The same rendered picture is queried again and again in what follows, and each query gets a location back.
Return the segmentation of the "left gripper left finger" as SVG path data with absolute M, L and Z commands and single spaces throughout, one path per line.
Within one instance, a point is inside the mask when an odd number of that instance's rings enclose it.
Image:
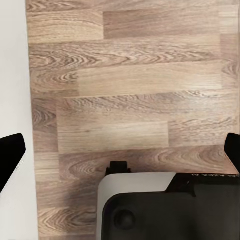
M 26 152 L 21 133 L 0 138 L 0 193 Z

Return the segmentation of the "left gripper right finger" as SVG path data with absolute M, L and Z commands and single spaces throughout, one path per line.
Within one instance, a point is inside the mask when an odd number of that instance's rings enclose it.
M 240 173 L 240 135 L 228 133 L 224 151 Z

